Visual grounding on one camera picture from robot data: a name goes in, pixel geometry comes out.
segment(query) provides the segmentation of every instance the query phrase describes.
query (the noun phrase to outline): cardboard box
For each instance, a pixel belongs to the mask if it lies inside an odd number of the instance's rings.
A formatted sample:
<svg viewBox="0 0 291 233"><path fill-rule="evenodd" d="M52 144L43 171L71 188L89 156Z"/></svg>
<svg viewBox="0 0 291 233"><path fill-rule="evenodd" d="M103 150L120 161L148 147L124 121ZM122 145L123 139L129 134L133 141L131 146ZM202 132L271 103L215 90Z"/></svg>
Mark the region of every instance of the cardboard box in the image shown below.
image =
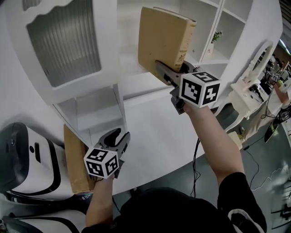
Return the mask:
<svg viewBox="0 0 291 233"><path fill-rule="evenodd" d="M84 164L86 145L66 125L64 125L64 140L68 175L73 193L93 192L94 181L88 175Z"/></svg>

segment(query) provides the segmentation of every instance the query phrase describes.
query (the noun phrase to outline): fiducial marker cube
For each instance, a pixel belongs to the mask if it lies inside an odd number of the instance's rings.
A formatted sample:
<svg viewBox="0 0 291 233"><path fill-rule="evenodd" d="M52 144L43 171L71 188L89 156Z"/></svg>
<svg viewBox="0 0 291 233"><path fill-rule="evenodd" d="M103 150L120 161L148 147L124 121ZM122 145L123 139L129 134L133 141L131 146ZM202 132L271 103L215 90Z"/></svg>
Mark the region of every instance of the fiducial marker cube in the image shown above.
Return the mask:
<svg viewBox="0 0 291 233"><path fill-rule="evenodd" d="M118 168L118 155L115 151L90 148L84 157L88 174L107 179Z"/></svg>
<svg viewBox="0 0 291 233"><path fill-rule="evenodd" d="M195 72L181 75L179 97L196 107L204 107L217 101L221 80L211 74Z"/></svg>

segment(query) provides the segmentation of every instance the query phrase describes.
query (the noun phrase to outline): white vase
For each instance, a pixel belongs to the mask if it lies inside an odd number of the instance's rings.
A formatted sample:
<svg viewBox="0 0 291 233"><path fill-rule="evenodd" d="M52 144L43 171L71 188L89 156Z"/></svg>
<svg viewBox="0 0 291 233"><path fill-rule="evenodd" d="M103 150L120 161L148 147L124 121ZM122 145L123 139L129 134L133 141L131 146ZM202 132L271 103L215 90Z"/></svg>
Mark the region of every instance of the white vase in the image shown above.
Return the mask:
<svg viewBox="0 0 291 233"><path fill-rule="evenodd" d="M214 49L214 44L213 43L209 44L206 51L207 56L212 56L213 49Z"/></svg>

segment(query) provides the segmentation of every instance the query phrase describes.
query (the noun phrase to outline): book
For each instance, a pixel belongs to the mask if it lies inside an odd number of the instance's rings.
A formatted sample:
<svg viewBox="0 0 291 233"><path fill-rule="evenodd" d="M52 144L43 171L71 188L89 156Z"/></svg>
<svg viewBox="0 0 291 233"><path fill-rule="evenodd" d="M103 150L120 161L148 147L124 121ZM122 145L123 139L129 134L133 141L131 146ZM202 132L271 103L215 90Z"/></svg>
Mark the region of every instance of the book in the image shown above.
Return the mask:
<svg viewBox="0 0 291 233"><path fill-rule="evenodd" d="M180 71L196 22L169 10L143 7L140 16L138 62L159 80L167 83L155 69L159 60Z"/></svg>

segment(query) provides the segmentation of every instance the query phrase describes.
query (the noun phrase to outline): white cable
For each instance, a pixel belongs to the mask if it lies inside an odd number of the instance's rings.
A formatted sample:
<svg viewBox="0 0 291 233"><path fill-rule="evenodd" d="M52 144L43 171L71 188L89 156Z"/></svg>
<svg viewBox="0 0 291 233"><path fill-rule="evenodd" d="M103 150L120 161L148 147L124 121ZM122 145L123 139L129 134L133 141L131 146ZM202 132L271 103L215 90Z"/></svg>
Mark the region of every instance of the white cable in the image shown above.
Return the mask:
<svg viewBox="0 0 291 233"><path fill-rule="evenodd" d="M275 171L273 171L273 172L271 173L270 177L267 177L267 178L265 179L265 181L263 182L263 184L262 184L261 186L255 188L255 189L251 189L251 191L255 191L255 190L257 190L257 189L263 187L263 185L266 183L267 179L270 179L270 183L271 183L271 181L272 181L272 175L273 175L275 172L279 171L279 170L283 170L283 171L285 171L285 172L287 173L288 177L289 177L289 180L290 180L289 172L287 172L286 170L284 170L284 169L282 169L282 168L278 168L277 170L275 170Z"/></svg>

